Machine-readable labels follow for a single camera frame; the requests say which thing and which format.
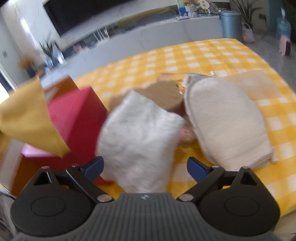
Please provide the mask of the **grey metal trash bin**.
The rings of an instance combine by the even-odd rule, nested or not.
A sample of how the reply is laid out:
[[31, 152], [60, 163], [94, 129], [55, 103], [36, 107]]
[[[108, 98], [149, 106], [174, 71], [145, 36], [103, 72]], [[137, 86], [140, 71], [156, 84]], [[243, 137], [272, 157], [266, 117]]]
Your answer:
[[238, 11], [222, 10], [219, 13], [222, 24], [223, 38], [236, 39], [243, 42], [242, 16]]

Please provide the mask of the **pink space heater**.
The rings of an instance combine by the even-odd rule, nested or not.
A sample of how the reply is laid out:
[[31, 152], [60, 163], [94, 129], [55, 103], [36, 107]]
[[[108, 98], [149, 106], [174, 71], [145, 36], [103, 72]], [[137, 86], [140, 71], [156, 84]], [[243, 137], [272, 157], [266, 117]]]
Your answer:
[[290, 56], [292, 51], [292, 44], [290, 39], [286, 36], [282, 36], [280, 39], [280, 49], [279, 52], [281, 56]]

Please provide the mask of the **green potted plant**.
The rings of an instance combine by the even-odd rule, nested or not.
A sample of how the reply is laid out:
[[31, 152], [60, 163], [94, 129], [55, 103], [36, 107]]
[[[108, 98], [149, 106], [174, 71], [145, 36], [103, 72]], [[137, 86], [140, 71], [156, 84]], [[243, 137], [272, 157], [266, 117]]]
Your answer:
[[252, 23], [253, 14], [256, 11], [263, 9], [262, 6], [255, 6], [258, 1], [249, 1], [249, 0], [236, 1], [236, 0], [233, 0], [231, 2], [234, 3], [234, 5], [236, 5], [236, 7], [238, 8], [239, 12], [242, 15], [244, 22], [249, 25]]

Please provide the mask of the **white wifi router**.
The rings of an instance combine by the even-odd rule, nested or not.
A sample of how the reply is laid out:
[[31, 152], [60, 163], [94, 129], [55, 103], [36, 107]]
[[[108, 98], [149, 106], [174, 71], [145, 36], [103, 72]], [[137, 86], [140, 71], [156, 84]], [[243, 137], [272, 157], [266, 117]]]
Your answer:
[[93, 32], [93, 35], [97, 39], [98, 42], [109, 40], [110, 36], [107, 30], [107, 27], [100, 28]]

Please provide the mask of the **orange cardboard box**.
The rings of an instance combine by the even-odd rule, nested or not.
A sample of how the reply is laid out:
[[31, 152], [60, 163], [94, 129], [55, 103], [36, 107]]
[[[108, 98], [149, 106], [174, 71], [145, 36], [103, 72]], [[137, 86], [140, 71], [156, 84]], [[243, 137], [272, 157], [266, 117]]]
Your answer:
[[48, 113], [50, 92], [77, 89], [70, 77], [44, 90], [39, 77], [21, 84], [1, 103], [1, 185], [17, 196], [40, 168], [24, 157], [25, 144], [63, 158], [70, 149], [55, 128]]

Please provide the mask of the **white marble tv console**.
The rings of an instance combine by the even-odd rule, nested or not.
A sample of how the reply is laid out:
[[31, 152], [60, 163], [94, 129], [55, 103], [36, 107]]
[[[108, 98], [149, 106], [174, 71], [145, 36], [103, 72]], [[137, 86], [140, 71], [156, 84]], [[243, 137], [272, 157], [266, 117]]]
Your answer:
[[222, 24], [218, 16], [156, 22], [111, 37], [91, 49], [82, 50], [41, 80], [52, 81], [64, 75], [79, 77], [93, 69], [131, 55], [192, 41], [220, 39]]

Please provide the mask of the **white terry mitt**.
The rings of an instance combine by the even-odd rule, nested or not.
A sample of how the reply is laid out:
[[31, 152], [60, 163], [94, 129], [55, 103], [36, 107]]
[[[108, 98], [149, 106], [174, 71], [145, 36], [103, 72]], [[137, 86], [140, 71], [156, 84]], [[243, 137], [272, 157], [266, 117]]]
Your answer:
[[239, 87], [199, 74], [188, 74], [183, 86], [186, 113], [209, 162], [237, 171], [272, 159], [264, 116]]

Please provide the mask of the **brown plush cloth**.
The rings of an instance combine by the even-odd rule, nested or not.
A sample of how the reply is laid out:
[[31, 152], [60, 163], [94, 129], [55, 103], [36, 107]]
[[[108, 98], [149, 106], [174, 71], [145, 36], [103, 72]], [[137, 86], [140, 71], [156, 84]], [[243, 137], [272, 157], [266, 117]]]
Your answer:
[[168, 112], [180, 116], [185, 114], [184, 97], [177, 87], [177, 82], [173, 80], [154, 82], [145, 88], [132, 88], [125, 94], [114, 96], [110, 100], [109, 111], [115, 110], [132, 90], [152, 100]]

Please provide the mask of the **green plant in vase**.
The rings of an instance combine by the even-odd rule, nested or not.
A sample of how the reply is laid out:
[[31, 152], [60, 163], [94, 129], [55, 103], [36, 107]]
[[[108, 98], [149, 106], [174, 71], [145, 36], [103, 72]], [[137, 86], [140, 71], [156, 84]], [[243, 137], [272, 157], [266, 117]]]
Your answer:
[[45, 54], [47, 60], [51, 63], [53, 67], [56, 66], [56, 60], [54, 57], [54, 48], [56, 46], [56, 41], [51, 39], [52, 32], [50, 31], [43, 41], [39, 41], [39, 47]]

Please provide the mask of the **pink fluffy toy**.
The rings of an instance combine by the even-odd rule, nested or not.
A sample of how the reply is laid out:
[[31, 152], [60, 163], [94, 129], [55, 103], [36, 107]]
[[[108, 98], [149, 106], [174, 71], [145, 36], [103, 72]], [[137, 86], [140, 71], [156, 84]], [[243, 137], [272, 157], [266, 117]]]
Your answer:
[[186, 145], [196, 140], [191, 122], [186, 119], [180, 132], [180, 145]]

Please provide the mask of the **blue water jug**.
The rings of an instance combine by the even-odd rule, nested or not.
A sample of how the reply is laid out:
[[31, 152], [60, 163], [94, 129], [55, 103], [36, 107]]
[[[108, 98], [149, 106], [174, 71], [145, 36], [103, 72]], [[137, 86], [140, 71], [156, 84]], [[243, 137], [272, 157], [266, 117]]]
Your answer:
[[286, 36], [290, 39], [291, 35], [291, 26], [289, 21], [286, 19], [286, 14], [284, 8], [281, 8], [281, 16], [278, 17], [276, 22], [276, 38], [280, 39], [283, 36]]

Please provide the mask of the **red box lid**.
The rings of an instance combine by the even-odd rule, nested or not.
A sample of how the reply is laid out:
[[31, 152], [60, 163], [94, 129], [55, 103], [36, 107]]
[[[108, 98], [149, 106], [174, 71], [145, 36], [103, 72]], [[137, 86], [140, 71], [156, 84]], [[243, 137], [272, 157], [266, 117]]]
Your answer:
[[64, 170], [84, 165], [95, 158], [97, 139], [107, 118], [107, 109], [92, 87], [68, 92], [48, 104], [51, 121], [70, 148], [63, 158], [25, 144], [14, 186], [24, 187], [34, 173], [42, 167]]

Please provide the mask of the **yellow checkered cloth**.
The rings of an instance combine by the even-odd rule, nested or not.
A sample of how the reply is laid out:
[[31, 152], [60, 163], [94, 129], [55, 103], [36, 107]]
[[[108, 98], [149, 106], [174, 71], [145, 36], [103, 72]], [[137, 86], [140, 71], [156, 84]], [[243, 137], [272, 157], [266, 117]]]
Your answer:
[[[295, 210], [295, 93], [287, 83], [245, 45], [234, 39], [190, 42], [149, 51], [100, 67], [78, 78], [78, 89], [92, 87], [106, 105], [117, 94], [132, 88], [147, 87], [162, 73], [203, 74], [223, 77], [262, 70], [280, 89], [281, 97], [254, 101], [261, 110], [270, 143], [270, 161], [251, 168], [280, 207], [280, 214]], [[197, 140], [175, 150], [174, 163], [165, 192], [178, 197], [196, 184], [187, 171], [187, 160], [195, 157], [212, 164]], [[109, 195], [125, 192], [116, 182], [104, 187]]]

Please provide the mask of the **white fluffy towel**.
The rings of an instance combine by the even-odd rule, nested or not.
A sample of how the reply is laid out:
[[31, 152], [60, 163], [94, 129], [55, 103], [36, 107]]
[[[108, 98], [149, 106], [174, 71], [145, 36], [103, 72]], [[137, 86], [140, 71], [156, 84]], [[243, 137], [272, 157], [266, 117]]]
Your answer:
[[132, 90], [101, 128], [102, 178], [128, 193], [165, 192], [184, 123]]

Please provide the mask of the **black curved television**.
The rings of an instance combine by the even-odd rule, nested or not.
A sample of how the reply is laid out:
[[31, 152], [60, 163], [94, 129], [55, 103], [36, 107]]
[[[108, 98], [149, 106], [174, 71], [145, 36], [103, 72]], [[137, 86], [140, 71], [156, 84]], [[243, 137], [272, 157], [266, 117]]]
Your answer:
[[60, 1], [50, 0], [43, 8], [59, 36], [91, 18], [105, 13], [129, 16], [146, 8], [145, 1]]

